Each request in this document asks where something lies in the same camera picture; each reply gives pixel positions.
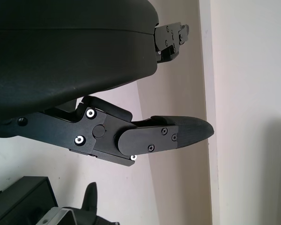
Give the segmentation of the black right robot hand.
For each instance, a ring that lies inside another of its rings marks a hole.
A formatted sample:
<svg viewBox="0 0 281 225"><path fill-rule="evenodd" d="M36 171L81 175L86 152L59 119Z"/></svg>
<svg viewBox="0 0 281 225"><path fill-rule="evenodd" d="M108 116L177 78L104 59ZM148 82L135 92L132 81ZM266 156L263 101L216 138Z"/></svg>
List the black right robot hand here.
<svg viewBox="0 0 281 225"><path fill-rule="evenodd" d="M78 225L120 225L120 222L111 222L97 215L97 199L97 185L92 182L86 188L81 208L66 209L73 211Z"/></svg>

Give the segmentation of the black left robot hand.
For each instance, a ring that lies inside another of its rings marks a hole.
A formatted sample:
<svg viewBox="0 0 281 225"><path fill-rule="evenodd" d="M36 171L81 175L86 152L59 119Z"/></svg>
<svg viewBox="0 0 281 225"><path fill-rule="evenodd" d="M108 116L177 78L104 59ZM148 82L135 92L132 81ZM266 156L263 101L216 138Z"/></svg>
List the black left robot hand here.
<svg viewBox="0 0 281 225"><path fill-rule="evenodd" d="M147 0L0 0L0 138L21 136L131 166L208 139L195 117L132 114L94 96L153 75L188 40Z"/></svg>

